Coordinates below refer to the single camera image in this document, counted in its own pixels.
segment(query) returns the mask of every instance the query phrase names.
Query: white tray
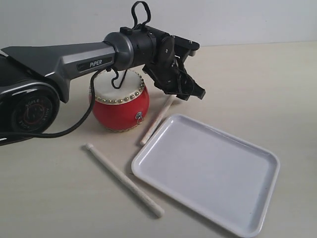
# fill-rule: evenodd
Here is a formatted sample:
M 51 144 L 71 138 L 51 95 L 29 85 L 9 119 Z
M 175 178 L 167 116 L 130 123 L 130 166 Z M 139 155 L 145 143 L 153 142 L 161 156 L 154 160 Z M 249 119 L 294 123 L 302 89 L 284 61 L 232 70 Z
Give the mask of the white tray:
M 135 176 L 245 238 L 262 228 L 279 168 L 271 152 L 179 114 L 132 162 Z

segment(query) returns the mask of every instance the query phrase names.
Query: red drum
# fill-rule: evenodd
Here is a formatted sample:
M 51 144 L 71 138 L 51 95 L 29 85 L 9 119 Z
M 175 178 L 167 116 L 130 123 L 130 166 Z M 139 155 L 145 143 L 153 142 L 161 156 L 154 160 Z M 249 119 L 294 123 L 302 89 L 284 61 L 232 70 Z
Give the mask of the red drum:
M 119 86 L 124 71 L 114 81 Z M 149 94 L 138 73 L 128 70 L 120 89 L 113 88 L 113 71 L 101 72 L 95 79 L 96 102 L 93 114 L 106 128 L 115 131 L 131 129 L 143 121 L 149 108 Z

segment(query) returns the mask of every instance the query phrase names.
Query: white wall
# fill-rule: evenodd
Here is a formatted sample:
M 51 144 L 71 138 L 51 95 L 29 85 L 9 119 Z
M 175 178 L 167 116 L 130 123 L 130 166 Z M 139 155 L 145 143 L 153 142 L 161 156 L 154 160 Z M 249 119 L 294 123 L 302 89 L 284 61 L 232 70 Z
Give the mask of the white wall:
M 147 2 L 152 11 L 150 25 L 201 45 L 317 40 L 317 0 Z M 132 27 L 133 3 L 134 0 L 0 0 L 0 48 L 101 41 L 120 26 Z

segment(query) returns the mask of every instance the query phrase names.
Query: white drumstick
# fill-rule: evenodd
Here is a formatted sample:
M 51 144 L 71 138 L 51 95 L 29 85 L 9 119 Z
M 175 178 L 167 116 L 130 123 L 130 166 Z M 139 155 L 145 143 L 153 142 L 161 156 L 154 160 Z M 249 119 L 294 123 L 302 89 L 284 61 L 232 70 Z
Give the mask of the white drumstick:
M 169 109 L 170 105 L 173 103 L 173 101 L 175 100 L 176 96 L 175 95 L 170 95 L 167 99 L 167 101 L 165 102 L 164 106 L 162 107 L 162 109 L 160 110 L 159 114 L 157 115 L 157 117 L 155 118 L 155 120 L 152 122 L 150 129 L 147 131 L 147 133 L 143 136 L 140 144 L 142 146 L 144 146 L 148 140 L 150 139 L 150 137 L 152 136 L 152 134 L 154 133 L 155 129 L 157 128 L 157 126 L 159 125 L 160 121 L 163 119 L 164 115 L 166 114 L 167 110 Z
M 136 184 L 134 184 L 123 172 L 116 168 L 101 152 L 92 144 L 86 144 L 89 150 L 121 183 L 130 189 L 141 201 L 143 201 L 159 218 L 163 216 L 164 210 L 150 199 Z

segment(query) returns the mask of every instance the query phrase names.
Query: table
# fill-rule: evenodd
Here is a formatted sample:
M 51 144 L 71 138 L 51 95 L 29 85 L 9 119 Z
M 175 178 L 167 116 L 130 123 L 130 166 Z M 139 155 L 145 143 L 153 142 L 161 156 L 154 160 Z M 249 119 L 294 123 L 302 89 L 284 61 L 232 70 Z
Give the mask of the table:
M 281 170 L 260 238 L 313 237 L 317 224 L 317 42 L 203 47 L 186 61 L 206 89 L 201 101 L 176 102 L 181 113 L 276 154 Z M 166 99 L 150 92 L 145 121 L 113 133 L 90 115 L 73 133 L 0 147 L 1 238 L 233 238 L 212 222 L 138 180 L 131 161 Z M 64 130 L 88 106 L 89 76 L 71 82 L 70 101 L 48 132 Z M 93 143 L 165 209 L 155 219 L 81 149 Z

